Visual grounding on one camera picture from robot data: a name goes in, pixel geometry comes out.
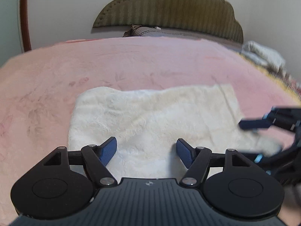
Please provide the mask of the white folded cloth pile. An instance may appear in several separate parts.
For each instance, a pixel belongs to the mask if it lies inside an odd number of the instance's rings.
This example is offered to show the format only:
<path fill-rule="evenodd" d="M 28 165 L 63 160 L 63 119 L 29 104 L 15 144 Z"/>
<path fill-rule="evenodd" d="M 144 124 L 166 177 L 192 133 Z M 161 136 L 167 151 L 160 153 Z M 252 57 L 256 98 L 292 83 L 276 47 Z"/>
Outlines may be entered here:
<path fill-rule="evenodd" d="M 268 68 L 278 73 L 283 70 L 286 64 L 282 55 L 270 48 L 255 41 L 248 41 L 242 45 L 241 54 L 255 64 Z"/>

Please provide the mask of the olive green padded headboard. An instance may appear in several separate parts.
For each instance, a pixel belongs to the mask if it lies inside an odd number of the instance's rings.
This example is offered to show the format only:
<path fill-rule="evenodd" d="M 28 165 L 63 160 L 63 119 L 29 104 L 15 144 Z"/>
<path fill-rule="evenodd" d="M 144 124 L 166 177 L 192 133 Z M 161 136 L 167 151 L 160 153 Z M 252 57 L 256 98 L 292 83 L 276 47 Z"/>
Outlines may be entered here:
<path fill-rule="evenodd" d="M 93 28 L 141 25 L 209 34 L 243 43 L 243 30 L 226 0 L 113 0 Z"/>

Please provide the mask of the brown wooden door frame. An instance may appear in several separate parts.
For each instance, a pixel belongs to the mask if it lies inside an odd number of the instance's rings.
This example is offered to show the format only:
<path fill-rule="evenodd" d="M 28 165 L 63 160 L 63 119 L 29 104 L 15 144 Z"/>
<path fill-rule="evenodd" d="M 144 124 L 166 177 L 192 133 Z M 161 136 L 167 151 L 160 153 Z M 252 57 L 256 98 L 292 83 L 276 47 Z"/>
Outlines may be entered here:
<path fill-rule="evenodd" d="M 20 31 L 22 37 L 22 45 L 24 52 L 32 50 L 29 24 L 28 24 L 28 12 L 27 12 L 27 0 L 20 0 L 19 2 L 19 15 L 20 15 Z"/>

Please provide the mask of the grey striped pillow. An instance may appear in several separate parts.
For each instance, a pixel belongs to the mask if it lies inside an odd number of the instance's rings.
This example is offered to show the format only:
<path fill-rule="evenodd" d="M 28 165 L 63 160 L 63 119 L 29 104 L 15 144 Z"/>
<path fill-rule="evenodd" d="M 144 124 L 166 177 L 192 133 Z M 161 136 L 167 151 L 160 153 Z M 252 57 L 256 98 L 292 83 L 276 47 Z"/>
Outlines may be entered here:
<path fill-rule="evenodd" d="M 228 39 L 204 34 L 200 32 L 193 32 L 187 30 L 176 30 L 171 28 L 162 27 L 145 27 L 141 25 L 131 25 L 131 28 L 123 34 L 123 37 L 170 37 L 170 38 L 182 38 L 191 40 L 210 40 L 217 42 L 231 50 L 240 52 L 242 44 L 233 42 Z"/>

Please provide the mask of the cream white pants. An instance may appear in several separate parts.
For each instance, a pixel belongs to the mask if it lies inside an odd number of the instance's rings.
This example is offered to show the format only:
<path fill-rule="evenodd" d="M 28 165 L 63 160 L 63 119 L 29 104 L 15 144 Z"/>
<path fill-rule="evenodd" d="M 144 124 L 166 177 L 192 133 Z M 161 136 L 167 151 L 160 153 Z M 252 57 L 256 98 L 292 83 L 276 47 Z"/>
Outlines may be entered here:
<path fill-rule="evenodd" d="M 176 154 L 180 138 L 215 153 L 228 148 L 271 156 L 281 143 L 238 128 L 242 119 L 230 85 L 182 86 L 165 90 L 90 89 L 77 97 L 68 146 L 80 150 L 117 139 L 107 168 L 121 178 L 180 179 L 186 169 Z"/>

